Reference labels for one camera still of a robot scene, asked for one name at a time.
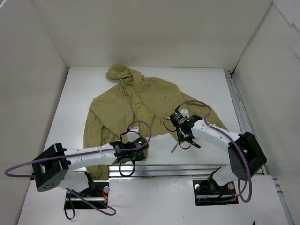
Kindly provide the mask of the olive yellow hooded jacket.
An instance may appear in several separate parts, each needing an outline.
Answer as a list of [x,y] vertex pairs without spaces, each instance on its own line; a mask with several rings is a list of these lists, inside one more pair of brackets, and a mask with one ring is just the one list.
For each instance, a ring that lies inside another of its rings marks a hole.
[[168,117],[179,106],[191,115],[224,128],[213,109],[199,104],[180,91],[176,84],[156,77],[145,77],[139,71],[123,65],[109,69],[95,69],[97,77],[93,88],[99,91],[89,106],[83,145],[96,147],[127,137],[125,131],[134,121],[140,121],[143,135],[151,135],[150,149],[145,162],[150,164],[205,164],[204,149],[176,148],[178,143]]

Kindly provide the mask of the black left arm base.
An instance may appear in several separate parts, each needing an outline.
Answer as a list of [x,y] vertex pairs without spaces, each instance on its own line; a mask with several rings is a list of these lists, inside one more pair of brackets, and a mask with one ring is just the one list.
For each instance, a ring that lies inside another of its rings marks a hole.
[[[93,204],[99,209],[105,209],[105,205],[108,204],[108,193],[104,192],[104,187],[109,187],[108,180],[98,180],[94,182],[95,188],[85,194],[80,194],[86,201]],[[66,210],[87,210],[92,209],[91,206],[84,203],[80,198],[74,194],[66,193],[66,199],[64,203],[64,209]]]

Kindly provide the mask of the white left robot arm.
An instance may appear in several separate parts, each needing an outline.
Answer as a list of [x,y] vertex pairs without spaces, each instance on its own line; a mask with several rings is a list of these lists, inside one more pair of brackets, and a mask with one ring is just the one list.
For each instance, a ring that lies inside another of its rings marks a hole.
[[114,141],[86,149],[66,149],[60,143],[54,144],[37,156],[32,164],[37,191],[60,187],[76,191],[84,197],[90,196],[94,190],[93,179],[88,172],[78,172],[78,169],[142,161],[148,147],[148,141],[143,137],[132,142]]

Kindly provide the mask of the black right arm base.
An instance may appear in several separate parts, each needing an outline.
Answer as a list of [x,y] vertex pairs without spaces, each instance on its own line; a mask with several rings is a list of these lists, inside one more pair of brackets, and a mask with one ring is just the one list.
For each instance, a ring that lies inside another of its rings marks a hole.
[[222,187],[215,187],[208,180],[192,180],[192,183],[196,206],[239,204],[233,182]]

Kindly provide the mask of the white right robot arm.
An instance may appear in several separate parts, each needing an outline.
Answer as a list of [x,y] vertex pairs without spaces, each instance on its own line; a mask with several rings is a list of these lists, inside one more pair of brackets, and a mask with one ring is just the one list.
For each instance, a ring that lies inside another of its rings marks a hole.
[[169,117],[176,128],[178,140],[200,147],[194,139],[207,141],[222,149],[229,156],[229,164],[213,172],[208,178],[207,187],[213,193],[236,180],[249,181],[267,162],[257,139],[250,132],[238,134],[206,122],[202,117],[187,117],[183,111],[176,111]]

